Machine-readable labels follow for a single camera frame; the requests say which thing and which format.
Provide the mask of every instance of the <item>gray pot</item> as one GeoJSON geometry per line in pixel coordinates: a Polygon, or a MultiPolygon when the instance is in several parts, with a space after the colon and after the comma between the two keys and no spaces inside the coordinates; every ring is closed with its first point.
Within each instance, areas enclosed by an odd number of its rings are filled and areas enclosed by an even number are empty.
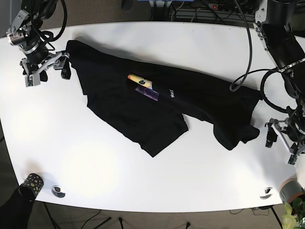
{"type": "Polygon", "coordinates": [[[303,201],[305,200],[305,191],[296,179],[286,180],[279,188],[279,191],[283,202],[291,204],[297,197],[300,197],[303,201]]]}

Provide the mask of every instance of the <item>polka dot cup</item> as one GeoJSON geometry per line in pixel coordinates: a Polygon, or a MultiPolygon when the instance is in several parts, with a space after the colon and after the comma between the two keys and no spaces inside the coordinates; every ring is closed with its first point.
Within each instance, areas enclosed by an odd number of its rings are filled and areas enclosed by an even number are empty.
{"type": "Polygon", "coordinates": [[[20,194],[28,201],[34,201],[43,187],[43,180],[35,173],[31,173],[19,186],[20,194]]]}

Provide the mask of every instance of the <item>floor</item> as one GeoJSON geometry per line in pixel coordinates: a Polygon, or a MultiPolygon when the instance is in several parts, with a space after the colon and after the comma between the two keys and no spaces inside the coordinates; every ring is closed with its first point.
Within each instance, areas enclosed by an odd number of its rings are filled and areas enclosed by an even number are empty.
{"type": "MultiPolygon", "coordinates": [[[[118,21],[148,21],[150,6],[148,2],[134,2],[130,12],[121,11],[120,0],[66,0],[68,8],[68,26],[118,22],[118,21]]],[[[60,2],[54,15],[47,20],[43,28],[60,27],[62,23],[62,8],[60,2]]],[[[3,137],[0,126],[0,139],[3,137]]],[[[18,186],[5,141],[0,143],[0,206],[10,197],[18,186]]],[[[95,215],[98,210],[75,208],[48,204],[55,221],[62,229],[80,229],[84,222],[95,215]]],[[[274,207],[281,218],[284,213],[282,205],[274,207]]],[[[119,217],[124,220],[125,229],[184,229],[190,222],[190,229],[256,229],[280,228],[271,210],[244,209],[233,211],[197,212],[197,213],[139,213],[102,210],[90,220],[84,229],[92,229],[107,217],[112,219],[101,229],[119,229],[119,217]]],[[[29,221],[29,229],[52,229],[51,221],[41,202],[36,202],[29,221]]]]}

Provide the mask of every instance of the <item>white table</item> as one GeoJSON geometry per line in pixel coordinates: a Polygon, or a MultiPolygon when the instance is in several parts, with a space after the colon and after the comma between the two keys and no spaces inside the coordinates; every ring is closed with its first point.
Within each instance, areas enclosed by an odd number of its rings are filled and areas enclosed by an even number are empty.
{"type": "MultiPolygon", "coordinates": [[[[251,34],[252,70],[273,68],[254,30],[251,34]]],[[[193,69],[230,81],[245,72],[249,56],[245,28],[222,25],[74,26],[66,28],[53,45],[64,50],[71,39],[120,57],[193,69]]],[[[298,40],[305,47],[305,39],[298,40]]],[[[271,149],[264,146],[265,122],[285,115],[263,101],[253,113],[254,126],[261,131],[257,139],[228,151],[215,139],[211,124],[185,116],[190,130],[152,158],[86,107],[87,97],[74,69],[69,81],[61,79],[60,71],[49,70],[47,83],[26,88],[19,66],[22,52],[6,39],[0,40],[0,50],[0,118],[6,144],[19,183],[32,172],[43,177],[45,186],[37,200],[122,211],[215,211],[278,204],[277,189],[286,179],[298,175],[305,184],[303,158],[295,168],[283,161],[286,152],[279,140],[271,149]],[[55,197],[54,185],[62,187],[66,197],[55,197]],[[274,194],[262,200],[267,187],[274,194]]],[[[252,74],[246,85],[258,88],[263,74],[252,74]]],[[[271,76],[265,91],[278,105],[295,104],[278,74],[271,76]]]]}

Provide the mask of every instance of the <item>printed logo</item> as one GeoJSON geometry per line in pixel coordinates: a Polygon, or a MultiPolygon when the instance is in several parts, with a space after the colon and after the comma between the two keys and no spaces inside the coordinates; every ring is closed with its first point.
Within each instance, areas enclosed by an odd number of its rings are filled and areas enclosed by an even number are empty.
{"type": "Polygon", "coordinates": [[[173,93],[173,90],[170,89],[170,93],[171,93],[171,98],[174,98],[175,97],[175,94],[173,93]]]}

